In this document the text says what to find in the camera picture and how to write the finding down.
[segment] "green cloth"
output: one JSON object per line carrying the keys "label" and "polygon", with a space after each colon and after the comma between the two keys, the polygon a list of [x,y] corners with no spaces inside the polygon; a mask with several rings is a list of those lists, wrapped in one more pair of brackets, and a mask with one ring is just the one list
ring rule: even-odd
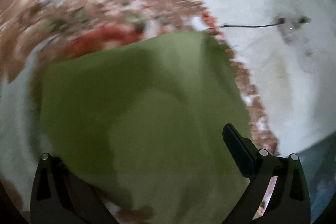
{"label": "green cloth", "polygon": [[169,33],[51,65],[41,123],[68,168],[149,223],[221,223],[246,189],[222,140],[249,116],[225,47]]}

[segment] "floral blanket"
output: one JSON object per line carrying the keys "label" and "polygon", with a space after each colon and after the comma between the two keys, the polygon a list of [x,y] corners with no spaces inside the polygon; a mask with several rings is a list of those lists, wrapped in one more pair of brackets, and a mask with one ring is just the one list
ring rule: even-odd
{"label": "floral blanket", "polygon": [[[16,207],[29,218],[39,156],[52,149],[39,132],[40,80],[51,62],[146,40],[167,32],[208,31],[224,36],[200,0],[0,0],[0,172]],[[237,86],[251,118],[256,145],[276,153],[257,88],[234,62]],[[119,220],[140,221],[107,203]]]}

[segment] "white surface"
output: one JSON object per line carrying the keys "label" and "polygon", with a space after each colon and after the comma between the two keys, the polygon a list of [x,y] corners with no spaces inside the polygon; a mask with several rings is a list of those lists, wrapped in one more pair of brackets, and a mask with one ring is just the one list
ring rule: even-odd
{"label": "white surface", "polygon": [[[311,18],[293,45],[276,27],[226,28],[238,60],[258,86],[282,155],[299,152],[336,129],[336,0],[204,0],[221,24],[265,25],[279,13]],[[310,57],[305,53],[312,52]]]}

